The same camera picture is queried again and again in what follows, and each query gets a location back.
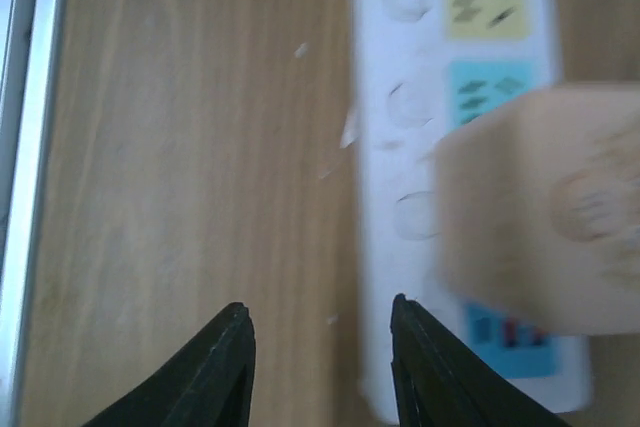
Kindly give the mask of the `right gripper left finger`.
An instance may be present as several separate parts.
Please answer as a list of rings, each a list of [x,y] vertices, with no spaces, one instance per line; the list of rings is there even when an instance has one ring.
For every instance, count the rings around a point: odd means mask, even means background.
[[[224,307],[153,375],[88,426],[247,426],[256,362],[249,309]]]

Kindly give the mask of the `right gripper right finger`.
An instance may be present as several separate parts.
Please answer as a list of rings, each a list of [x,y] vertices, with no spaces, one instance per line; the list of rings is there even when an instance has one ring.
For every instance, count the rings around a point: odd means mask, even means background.
[[[575,408],[575,341],[471,305],[461,332],[399,294],[392,371],[402,426],[562,426]]]

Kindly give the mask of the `tan wooden plug adapter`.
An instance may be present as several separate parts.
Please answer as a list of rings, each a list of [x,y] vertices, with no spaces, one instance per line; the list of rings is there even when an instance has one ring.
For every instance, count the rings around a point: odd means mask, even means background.
[[[522,95],[434,152],[439,277],[562,335],[639,329],[639,87]]]

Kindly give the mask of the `white power strip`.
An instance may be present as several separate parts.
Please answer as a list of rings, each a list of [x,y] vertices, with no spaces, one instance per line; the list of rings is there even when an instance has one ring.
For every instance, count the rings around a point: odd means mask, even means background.
[[[448,284],[448,261],[478,241],[479,267],[514,260],[517,147],[492,111],[556,83],[554,0],[353,0],[358,121],[360,387],[383,422],[398,420],[393,299],[419,302],[512,385],[548,410],[591,397],[581,337],[557,337],[478,304]]]

